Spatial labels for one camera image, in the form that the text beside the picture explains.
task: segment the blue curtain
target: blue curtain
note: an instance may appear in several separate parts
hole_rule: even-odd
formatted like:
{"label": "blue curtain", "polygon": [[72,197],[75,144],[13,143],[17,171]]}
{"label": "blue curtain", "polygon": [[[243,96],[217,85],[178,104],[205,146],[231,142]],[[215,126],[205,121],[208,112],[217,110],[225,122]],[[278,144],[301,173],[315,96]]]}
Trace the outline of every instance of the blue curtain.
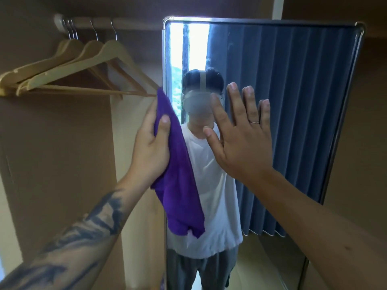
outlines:
{"label": "blue curtain", "polygon": [[[295,25],[210,26],[207,67],[225,85],[252,85],[270,99],[273,166],[304,194],[320,201],[331,145],[359,43],[356,27]],[[230,101],[225,96],[230,114]],[[241,225],[262,234],[285,231],[260,201],[237,182]]]}

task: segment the closet rod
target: closet rod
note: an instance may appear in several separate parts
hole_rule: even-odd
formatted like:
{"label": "closet rod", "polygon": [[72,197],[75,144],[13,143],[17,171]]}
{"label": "closet rod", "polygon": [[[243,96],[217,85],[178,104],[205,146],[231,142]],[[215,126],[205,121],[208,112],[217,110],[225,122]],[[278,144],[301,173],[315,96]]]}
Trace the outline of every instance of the closet rod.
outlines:
{"label": "closet rod", "polygon": [[92,20],[95,29],[111,30],[110,21],[112,21],[116,30],[162,30],[161,22],[146,22],[122,17],[64,17],[62,14],[56,14],[54,23],[62,33],[67,33],[67,30],[63,27],[63,19],[72,20],[76,29],[93,29],[90,23],[90,20]]}

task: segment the gray shorts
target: gray shorts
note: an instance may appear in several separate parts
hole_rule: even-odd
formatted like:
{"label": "gray shorts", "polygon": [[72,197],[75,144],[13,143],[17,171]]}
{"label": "gray shorts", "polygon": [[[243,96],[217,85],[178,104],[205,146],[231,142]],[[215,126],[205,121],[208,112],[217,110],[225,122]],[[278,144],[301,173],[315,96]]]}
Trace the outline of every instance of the gray shorts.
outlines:
{"label": "gray shorts", "polygon": [[167,250],[167,290],[191,290],[199,271],[203,290],[224,290],[236,264],[238,246],[209,258],[193,259]]}

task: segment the purple cloth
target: purple cloth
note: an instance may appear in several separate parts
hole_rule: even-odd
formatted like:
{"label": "purple cloth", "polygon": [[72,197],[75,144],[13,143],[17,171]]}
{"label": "purple cloth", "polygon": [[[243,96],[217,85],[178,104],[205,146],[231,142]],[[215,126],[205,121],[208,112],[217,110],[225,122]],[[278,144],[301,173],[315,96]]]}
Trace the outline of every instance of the purple cloth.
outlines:
{"label": "purple cloth", "polygon": [[171,119],[169,135],[170,161],[164,173],[151,185],[162,203],[168,227],[172,233],[180,236],[192,235],[199,238],[205,231],[204,214],[200,204],[191,160],[183,137],[179,119],[173,111],[169,98],[162,88],[157,90],[157,117],[154,123],[154,135],[157,134],[162,115]]}

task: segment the person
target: person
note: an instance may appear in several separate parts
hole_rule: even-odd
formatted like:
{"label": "person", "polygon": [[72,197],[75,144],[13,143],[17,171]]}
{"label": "person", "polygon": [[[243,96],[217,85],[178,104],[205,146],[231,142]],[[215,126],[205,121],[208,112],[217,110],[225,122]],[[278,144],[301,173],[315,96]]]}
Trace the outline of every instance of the person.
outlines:
{"label": "person", "polygon": [[[212,96],[221,139],[212,128],[204,128],[218,164],[259,198],[331,289],[385,289],[386,242],[311,200],[276,172],[269,101],[260,101],[257,108],[254,92],[248,87],[242,90],[244,104],[235,83],[228,85],[227,91],[235,125],[219,99]],[[92,286],[134,206],[167,167],[170,121],[163,116],[154,137],[155,118],[153,102],[138,130],[130,168],[115,189],[31,262],[10,273],[0,283],[1,290],[83,290]]]}
{"label": "person", "polygon": [[181,125],[204,213],[206,231],[197,239],[167,229],[167,288],[191,290],[199,272],[204,290],[224,289],[243,241],[235,179],[216,162],[203,128],[220,136],[210,108],[210,94],[222,99],[223,77],[214,68],[191,70],[182,78],[183,107],[188,122]]}

